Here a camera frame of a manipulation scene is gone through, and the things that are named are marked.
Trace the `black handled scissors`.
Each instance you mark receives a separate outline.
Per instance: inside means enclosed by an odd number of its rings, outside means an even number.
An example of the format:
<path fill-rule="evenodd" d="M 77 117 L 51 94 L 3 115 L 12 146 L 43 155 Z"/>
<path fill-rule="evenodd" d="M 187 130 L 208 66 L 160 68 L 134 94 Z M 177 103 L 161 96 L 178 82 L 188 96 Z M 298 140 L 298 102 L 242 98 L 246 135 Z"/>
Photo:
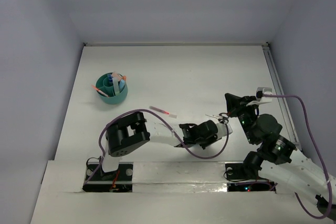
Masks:
<path fill-rule="evenodd" d="M 222 112 L 222 113 L 213 114 L 213 115 L 210 115 L 210 114 L 205 114 L 205 115 L 210 118 L 216 119 L 221 124 L 228 124 L 229 122 L 229 116 L 227 112 Z"/>

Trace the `clear pen cap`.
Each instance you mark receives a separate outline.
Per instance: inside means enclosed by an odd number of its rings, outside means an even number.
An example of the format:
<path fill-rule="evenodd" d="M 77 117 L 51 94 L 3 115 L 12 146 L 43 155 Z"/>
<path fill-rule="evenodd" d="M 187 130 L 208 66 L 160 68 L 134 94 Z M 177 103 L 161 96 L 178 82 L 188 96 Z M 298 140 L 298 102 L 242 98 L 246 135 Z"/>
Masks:
<path fill-rule="evenodd" d="M 169 116 L 170 118 L 174 118 L 174 119 L 177 118 L 177 115 L 175 115 L 175 114 L 169 114 L 168 116 Z"/>

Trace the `pink gel pen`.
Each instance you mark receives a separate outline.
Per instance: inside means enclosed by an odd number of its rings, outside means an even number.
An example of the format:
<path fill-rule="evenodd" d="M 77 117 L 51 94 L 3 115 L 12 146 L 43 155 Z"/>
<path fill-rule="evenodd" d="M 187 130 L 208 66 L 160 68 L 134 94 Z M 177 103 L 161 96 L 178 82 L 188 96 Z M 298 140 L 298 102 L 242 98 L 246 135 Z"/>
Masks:
<path fill-rule="evenodd" d="M 168 111 L 159 109 L 159 108 L 154 107 L 154 106 L 149 106 L 149 109 L 151 109 L 153 111 L 156 111 L 156 112 L 159 112 L 159 113 L 162 113 L 162 114 L 170 115 L 170 113 Z"/>

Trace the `green highlighter marker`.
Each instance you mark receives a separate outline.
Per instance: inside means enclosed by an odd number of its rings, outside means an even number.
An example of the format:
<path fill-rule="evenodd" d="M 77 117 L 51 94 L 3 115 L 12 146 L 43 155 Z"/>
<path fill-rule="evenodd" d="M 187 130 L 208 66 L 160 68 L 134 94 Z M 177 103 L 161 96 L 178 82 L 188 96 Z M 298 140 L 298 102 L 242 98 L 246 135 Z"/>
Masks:
<path fill-rule="evenodd" d="M 112 78 L 112 83 L 113 83 L 114 95 L 117 96 L 117 95 L 120 94 L 118 77 L 113 77 Z"/>

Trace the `pink pencil sharpener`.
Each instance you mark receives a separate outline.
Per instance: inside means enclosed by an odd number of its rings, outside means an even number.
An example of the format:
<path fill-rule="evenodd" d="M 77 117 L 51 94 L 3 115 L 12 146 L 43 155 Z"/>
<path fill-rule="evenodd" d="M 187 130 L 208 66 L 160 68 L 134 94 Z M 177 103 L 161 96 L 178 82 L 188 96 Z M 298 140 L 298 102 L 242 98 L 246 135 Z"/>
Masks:
<path fill-rule="evenodd" d="M 111 75 L 112 75 L 113 78 L 117 78 L 118 81 L 120 81 L 122 79 L 122 75 L 120 75 L 117 72 L 113 72 Z"/>

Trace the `green round pen holder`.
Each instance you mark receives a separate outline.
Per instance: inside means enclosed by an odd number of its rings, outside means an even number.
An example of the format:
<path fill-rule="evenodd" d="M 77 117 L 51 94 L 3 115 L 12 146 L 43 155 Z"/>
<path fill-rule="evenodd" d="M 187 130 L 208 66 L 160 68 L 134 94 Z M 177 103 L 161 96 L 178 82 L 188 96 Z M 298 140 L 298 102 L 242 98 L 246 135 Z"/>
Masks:
<path fill-rule="evenodd" d="M 98 89 L 102 90 L 104 93 L 106 93 L 109 97 L 104 97 L 101 94 L 98 95 L 101 98 L 101 100 L 103 102 L 105 102 L 106 104 L 111 104 L 111 105 L 116 105 L 119 103 L 122 103 L 127 95 L 128 95 L 128 86 L 127 83 L 125 84 L 125 87 L 122 91 L 120 91 L 120 94 L 115 96 L 114 95 L 114 89 L 113 89 L 113 83 L 110 83 L 108 81 L 108 75 L 109 73 L 106 73 L 104 75 L 102 75 L 96 82 L 95 87 L 97 87 Z"/>

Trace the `blue highlighter marker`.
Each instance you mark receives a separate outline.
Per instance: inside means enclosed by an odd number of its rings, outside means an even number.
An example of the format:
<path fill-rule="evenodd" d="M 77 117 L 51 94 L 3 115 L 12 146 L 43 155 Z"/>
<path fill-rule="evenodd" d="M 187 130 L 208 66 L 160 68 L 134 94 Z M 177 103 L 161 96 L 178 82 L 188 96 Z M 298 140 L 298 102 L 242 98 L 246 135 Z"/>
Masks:
<path fill-rule="evenodd" d="M 119 90 L 122 91 L 125 87 L 126 82 L 122 79 L 119 82 Z"/>

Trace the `blue cap spray bottle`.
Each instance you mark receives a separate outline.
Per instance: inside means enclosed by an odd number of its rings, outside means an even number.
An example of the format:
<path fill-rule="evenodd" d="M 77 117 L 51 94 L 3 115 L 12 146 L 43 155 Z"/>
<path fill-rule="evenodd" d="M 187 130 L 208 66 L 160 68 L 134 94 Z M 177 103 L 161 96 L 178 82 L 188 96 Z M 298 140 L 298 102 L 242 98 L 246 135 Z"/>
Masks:
<path fill-rule="evenodd" d="M 113 82 L 112 74 L 109 73 L 107 76 L 108 76 L 108 81 L 109 81 L 110 83 L 112 83 L 112 82 Z"/>

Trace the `orange red pen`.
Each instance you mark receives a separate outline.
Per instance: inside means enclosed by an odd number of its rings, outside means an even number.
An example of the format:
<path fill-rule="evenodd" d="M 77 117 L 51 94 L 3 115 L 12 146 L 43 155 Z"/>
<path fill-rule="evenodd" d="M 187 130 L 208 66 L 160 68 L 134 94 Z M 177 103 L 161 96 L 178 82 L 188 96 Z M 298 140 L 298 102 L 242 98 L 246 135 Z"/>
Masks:
<path fill-rule="evenodd" d="M 101 94 L 104 97 L 109 97 L 106 93 L 104 93 L 102 90 L 98 89 L 97 87 L 95 87 L 94 85 L 91 85 L 99 94 Z"/>

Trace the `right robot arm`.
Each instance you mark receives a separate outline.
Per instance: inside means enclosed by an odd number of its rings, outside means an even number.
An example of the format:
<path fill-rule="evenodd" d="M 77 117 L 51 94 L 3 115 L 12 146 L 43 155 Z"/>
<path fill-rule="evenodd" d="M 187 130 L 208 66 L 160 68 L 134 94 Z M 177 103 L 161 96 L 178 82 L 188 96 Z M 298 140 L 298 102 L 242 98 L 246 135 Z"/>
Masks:
<path fill-rule="evenodd" d="M 248 178 L 260 175 L 285 185 L 296 198 L 304 196 L 321 213 L 314 219 L 335 220 L 335 177 L 326 167 L 323 157 L 313 143 L 320 160 L 315 164 L 296 145 L 280 134 L 282 125 L 271 114 L 257 114 L 258 107 L 270 103 L 277 95 L 271 89 L 260 88 L 255 96 L 224 95 L 227 115 L 238 118 L 249 144 L 257 145 L 243 161 L 241 171 Z"/>

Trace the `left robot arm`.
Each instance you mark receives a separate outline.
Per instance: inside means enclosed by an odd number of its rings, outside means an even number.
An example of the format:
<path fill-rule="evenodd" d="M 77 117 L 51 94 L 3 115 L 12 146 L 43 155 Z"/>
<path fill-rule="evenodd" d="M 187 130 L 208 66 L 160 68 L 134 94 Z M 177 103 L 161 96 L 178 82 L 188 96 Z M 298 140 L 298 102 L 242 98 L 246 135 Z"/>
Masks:
<path fill-rule="evenodd" d="M 201 124 L 184 123 L 173 127 L 162 117 L 145 109 L 124 113 L 106 125 L 102 135 L 106 138 L 102 149 L 98 173 L 104 179 L 111 179 L 119 168 L 122 157 L 129 155 L 146 143 L 160 143 L 174 148 L 184 148 L 199 159 L 212 159 L 213 156 L 200 156 L 191 151 L 194 146 L 206 149 L 230 134 L 226 124 L 208 120 Z"/>

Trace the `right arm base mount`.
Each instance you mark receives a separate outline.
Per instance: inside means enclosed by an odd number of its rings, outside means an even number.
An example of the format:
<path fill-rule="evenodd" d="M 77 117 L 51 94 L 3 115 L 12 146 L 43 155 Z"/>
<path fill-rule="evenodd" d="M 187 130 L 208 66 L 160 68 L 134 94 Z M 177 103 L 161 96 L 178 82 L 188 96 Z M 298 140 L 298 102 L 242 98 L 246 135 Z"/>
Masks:
<path fill-rule="evenodd" d="M 277 183 L 260 177 L 257 171 L 249 170 L 243 163 L 226 163 L 223 177 L 229 192 L 276 192 Z"/>

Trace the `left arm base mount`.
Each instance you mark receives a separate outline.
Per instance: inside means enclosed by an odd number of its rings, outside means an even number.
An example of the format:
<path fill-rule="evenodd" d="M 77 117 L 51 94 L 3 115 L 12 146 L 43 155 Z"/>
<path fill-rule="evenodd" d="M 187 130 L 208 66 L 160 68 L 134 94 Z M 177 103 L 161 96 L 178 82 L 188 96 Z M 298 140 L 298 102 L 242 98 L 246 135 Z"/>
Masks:
<path fill-rule="evenodd" d="M 88 193 L 131 193 L 133 163 L 120 163 L 118 169 L 112 172 L 104 172 L 99 165 L 100 158 L 91 157 L 86 161 L 85 181 L 91 179 L 82 186 L 82 190 Z"/>

